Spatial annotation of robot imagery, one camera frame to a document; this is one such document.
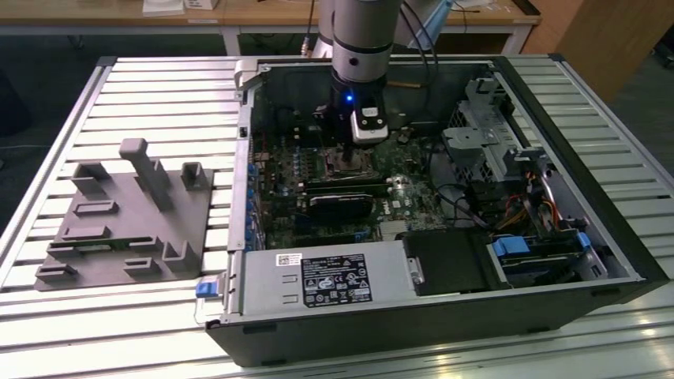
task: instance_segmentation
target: motherboard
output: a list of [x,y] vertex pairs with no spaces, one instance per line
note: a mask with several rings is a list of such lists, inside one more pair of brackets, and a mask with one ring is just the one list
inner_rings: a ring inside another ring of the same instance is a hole
[[297,134],[282,136],[269,151],[259,146],[269,249],[386,241],[448,225],[426,172],[428,142],[412,133],[397,131],[374,148],[354,151],[321,134],[311,143]]

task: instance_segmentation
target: white label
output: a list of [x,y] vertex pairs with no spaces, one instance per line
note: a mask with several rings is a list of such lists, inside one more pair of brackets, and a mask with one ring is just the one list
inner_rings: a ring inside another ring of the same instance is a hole
[[377,107],[362,109],[362,115],[366,117],[377,117],[378,114],[379,111],[377,110]]
[[189,24],[217,24],[218,20],[187,20]]
[[277,254],[277,266],[299,266],[302,254]]

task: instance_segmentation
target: connector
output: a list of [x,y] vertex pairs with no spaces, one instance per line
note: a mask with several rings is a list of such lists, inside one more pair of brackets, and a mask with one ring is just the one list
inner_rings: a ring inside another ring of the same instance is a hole
[[302,42],[302,56],[306,58],[309,56],[309,36],[305,37],[305,41]]

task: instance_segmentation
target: gray plastic holder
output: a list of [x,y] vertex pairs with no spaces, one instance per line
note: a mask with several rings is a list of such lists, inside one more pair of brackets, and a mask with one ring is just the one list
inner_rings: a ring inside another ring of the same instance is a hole
[[213,170],[185,163],[181,171],[165,171],[141,138],[126,139],[119,152],[137,173],[110,174],[101,163],[78,165],[71,179],[78,193],[38,269],[38,291],[201,274]]

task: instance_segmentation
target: floor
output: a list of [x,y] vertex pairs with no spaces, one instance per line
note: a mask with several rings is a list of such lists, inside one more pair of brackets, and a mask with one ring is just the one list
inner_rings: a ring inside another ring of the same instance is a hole
[[[103,55],[222,55],[218,36],[91,36],[82,50],[64,36],[0,37],[0,70],[32,113],[32,127],[0,138],[0,231],[12,217],[51,143]],[[243,54],[297,54],[297,36],[245,36]],[[674,69],[649,57],[612,104],[618,117],[674,174]]]

